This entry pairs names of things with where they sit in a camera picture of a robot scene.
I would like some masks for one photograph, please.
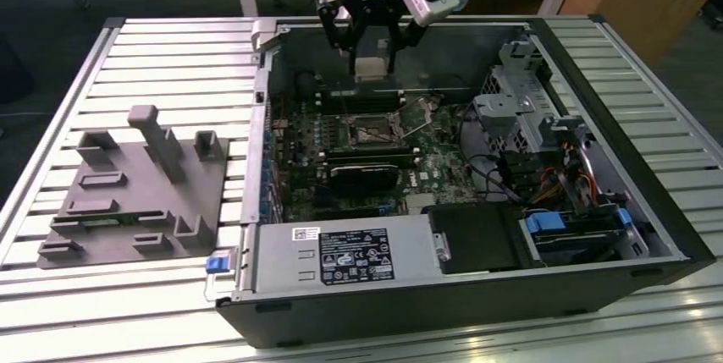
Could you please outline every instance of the blue latch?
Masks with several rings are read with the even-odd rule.
[[[565,228],[558,212],[536,212],[525,218],[524,222],[530,234]]]
[[[618,208],[617,216],[620,217],[620,222],[622,223],[622,226],[632,225],[632,217],[626,209]]]
[[[211,256],[205,261],[205,272],[217,274],[230,271],[230,256]]]

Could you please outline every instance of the floor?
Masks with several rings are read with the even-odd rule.
[[[312,14],[313,0],[258,0],[261,14]],[[0,105],[0,206],[90,49],[105,18],[238,16],[237,0],[0,0],[0,32],[13,45],[35,88]],[[654,69],[662,82],[723,142],[723,32],[693,20]]]

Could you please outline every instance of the barcode sticker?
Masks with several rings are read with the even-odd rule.
[[[290,230],[290,240],[317,240],[321,228],[317,226],[310,228],[293,228]]]

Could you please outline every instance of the blue drive bracket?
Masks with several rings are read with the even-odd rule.
[[[525,217],[524,222],[530,234],[566,229],[558,212],[536,212]]]

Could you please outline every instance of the motherboard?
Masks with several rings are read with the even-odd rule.
[[[418,214],[478,194],[454,139],[461,106],[432,92],[273,101],[285,222]]]

